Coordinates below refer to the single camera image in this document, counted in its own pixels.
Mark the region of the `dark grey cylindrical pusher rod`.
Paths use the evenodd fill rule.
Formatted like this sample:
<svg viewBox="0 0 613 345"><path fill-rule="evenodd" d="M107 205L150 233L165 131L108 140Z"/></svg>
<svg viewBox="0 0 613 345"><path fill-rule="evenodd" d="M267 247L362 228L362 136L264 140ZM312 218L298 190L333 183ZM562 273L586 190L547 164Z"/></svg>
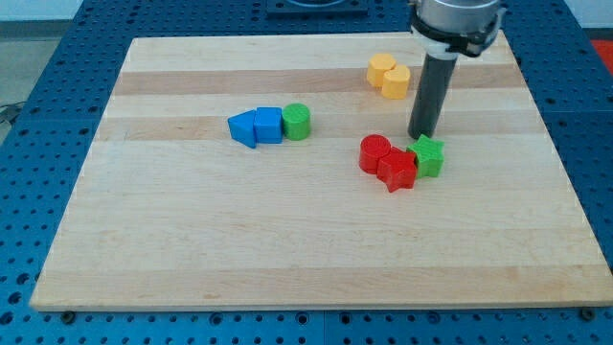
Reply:
<svg viewBox="0 0 613 345"><path fill-rule="evenodd" d="M407 128L413 139L422 135L432 137L435 133L456 62L456 55L446 59L425 56Z"/></svg>

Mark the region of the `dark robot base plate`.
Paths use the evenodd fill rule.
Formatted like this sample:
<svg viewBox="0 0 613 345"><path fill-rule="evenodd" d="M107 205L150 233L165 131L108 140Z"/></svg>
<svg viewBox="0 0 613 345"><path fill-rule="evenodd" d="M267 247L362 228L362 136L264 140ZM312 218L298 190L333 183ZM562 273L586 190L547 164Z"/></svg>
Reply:
<svg viewBox="0 0 613 345"><path fill-rule="evenodd" d="M265 0L269 17L367 14L369 0Z"/></svg>

